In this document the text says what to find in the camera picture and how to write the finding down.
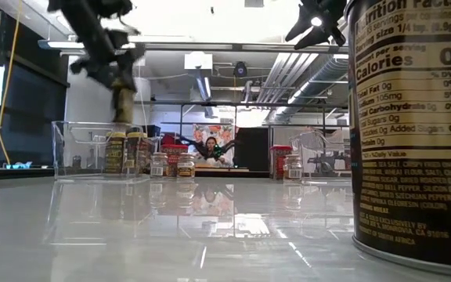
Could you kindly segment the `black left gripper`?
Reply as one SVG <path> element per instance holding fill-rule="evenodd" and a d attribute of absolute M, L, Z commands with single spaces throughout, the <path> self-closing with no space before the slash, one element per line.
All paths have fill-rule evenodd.
<path fill-rule="evenodd" d="M 145 47 L 122 49 L 130 43 L 129 36 L 138 34 L 134 27 L 112 30 L 103 27 L 101 20 L 117 19 L 132 11 L 130 7 L 61 7 L 60 11 L 77 35 L 77 42 L 89 49 L 86 55 L 105 68 L 114 66 L 111 89 L 135 89 L 133 65 L 145 54 Z"/>

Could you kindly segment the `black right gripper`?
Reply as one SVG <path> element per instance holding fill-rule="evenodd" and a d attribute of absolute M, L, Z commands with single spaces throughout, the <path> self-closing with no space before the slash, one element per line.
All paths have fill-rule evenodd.
<path fill-rule="evenodd" d="M 306 0 L 305 4 L 311 19 L 318 18 L 322 23 L 316 26 L 315 23 L 311 24 L 310 18 L 299 17 L 285 39 L 294 39 L 311 26 L 314 28 L 294 46 L 295 49 L 328 42 L 329 37 L 332 37 L 338 45 L 346 43 L 345 36 L 338 28 L 338 21 L 343 17 L 346 0 Z"/>

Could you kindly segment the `white cylinder column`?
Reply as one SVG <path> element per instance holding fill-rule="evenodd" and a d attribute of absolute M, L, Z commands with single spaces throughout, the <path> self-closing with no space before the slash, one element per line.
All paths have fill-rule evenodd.
<path fill-rule="evenodd" d="M 135 78 L 137 93 L 135 94 L 135 106 L 133 108 L 133 123 L 136 125 L 147 125 L 150 121 L 151 84 L 145 78 Z"/>

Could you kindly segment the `grey ribbed ceiling tray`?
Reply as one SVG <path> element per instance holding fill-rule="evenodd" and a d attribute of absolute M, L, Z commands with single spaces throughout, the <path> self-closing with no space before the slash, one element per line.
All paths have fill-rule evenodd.
<path fill-rule="evenodd" d="M 279 53 L 260 88 L 256 102 L 279 102 L 318 56 L 317 53 Z"/>

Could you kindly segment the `long ceiling light fixture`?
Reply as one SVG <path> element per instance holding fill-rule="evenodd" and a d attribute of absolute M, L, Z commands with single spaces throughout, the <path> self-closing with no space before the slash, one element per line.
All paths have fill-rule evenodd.
<path fill-rule="evenodd" d="M 58 49 L 61 51 L 79 51 L 85 48 L 81 42 L 38 40 L 38 46 L 42 49 Z M 305 49 L 294 49 L 294 45 L 286 43 L 220 43 L 220 42 L 130 42 L 121 47 L 132 49 L 145 47 L 146 51 L 180 51 L 180 52 L 288 52 L 288 53 L 317 53 L 317 54 L 348 54 L 348 46 L 338 45 L 314 45 Z"/>

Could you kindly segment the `white box fixture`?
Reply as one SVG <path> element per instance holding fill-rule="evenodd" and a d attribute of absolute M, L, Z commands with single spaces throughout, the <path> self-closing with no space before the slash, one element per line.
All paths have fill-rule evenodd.
<path fill-rule="evenodd" d="M 201 51 L 193 51 L 184 55 L 185 70 L 211 70 L 213 55 Z"/>

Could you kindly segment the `black metal rack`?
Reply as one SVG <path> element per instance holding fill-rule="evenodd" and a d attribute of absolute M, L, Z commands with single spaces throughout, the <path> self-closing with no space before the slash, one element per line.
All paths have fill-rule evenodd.
<path fill-rule="evenodd" d="M 287 103 L 234 103 L 234 102 L 216 102 L 216 101 L 172 101 L 172 100 L 162 100 L 162 101 L 149 101 L 150 106 L 172 106 L 179 107 L 179 135 L 182 135 L 182 127 L 184 125 L 184 110 L 189 110 L 194 107 L 202 107 L 205 112 L 212 112 L 215 108 L 222 109 L 227 108 L 227 110 L 234 109 L 234 119 L 233 119 L 233 133 L 236 134 L 238 128 L 268 128 L 268 157 L 269 157 L 269 174 L 270 174 L 270 148 L 274 146 L 273 130 L 274 127 L 323 127 L 323 129 L 330 127 L 345 127 L 344 125 L 327 125 L 323 119 L 321 125 L 316 124 L 288 124 L 285 121 L 268 121 L 269 115 L 276 112 L 278 108 L 309 108 L 321 110 L 321 114 L 325 114 L 326 109 L 331 110 L 347 110 L 347 106 L 339 106 L 333 104 L 287 104 Z"/>

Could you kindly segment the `person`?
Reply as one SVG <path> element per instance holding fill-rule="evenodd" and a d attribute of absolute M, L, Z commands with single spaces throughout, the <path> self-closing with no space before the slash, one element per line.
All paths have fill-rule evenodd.
<path fill-rule="evenodd" d="M 203 143 L 199 143 L 197 150 L 199 151 L 201 157 L 207 161 L 208 159 L 213 159 L 214 161 L 218 161 L 222 164 L 225 164 L 226 160 L 218 152 L 220 147 L 218 146 L 217 139 L 213 136 L 208 137 L 206 141 Z"/>

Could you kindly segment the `colourful floral poster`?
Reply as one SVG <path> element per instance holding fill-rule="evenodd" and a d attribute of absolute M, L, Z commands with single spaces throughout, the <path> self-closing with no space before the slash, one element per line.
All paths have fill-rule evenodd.
<path fill-rule="evenodd" d="M 213 159 L 205 161 L 199 152 L 195 149 L 193 153 L 197 162 L 197 167 L 221 167 L 231 168 L 233 166 L 233 154 L 234 149 L 231 146 L 233 141 L 233 127 L 232 125 L 193 125 L 193 139 L 196 142 L 206 141 L 208 137 L 215 137 L 217 139 L 218 146 L 222 148 L 222 156 L 225 158 L 225 164 L 222 164 Z"/>

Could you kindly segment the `black panel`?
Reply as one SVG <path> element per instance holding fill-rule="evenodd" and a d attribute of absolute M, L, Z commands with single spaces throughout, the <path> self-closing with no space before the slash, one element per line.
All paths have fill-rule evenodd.
<path fill-rule="evenodd" d="M 250 172 L 269 170 L 267 128 L 239 128 L 235 137 L 233 163 Z"/>

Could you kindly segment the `black machine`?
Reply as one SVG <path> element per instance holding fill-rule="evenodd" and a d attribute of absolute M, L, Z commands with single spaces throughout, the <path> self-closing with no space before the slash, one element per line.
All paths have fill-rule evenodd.
<path fill-rule="evenodd" d="M 351 158 L 345 151 L 310 150 L 304 163 L 306 174 L 316 177 L 351 175 Z"/>

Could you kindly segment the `wooden bench top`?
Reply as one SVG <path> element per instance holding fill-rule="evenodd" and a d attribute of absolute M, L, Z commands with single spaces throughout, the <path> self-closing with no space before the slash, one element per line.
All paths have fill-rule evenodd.
<path fill-rule="evenodd" d="M 225 172 L 225 173 L 246 173 L 250 172 L 248 168 L 221 168 L 221 167 L 197 167 L 196 172 Z"/>

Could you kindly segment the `silver ventilation duct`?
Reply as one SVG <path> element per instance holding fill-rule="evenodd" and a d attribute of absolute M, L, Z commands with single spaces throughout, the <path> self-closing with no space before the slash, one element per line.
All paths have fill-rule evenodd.
<path fill-rule="evenodd" d="M 288 104 L 317 102 L 328 88 L 336 85 L 348 73 L 348 55 L 319 55 L 310 65 L 308 79 L 287 101 Z"/>

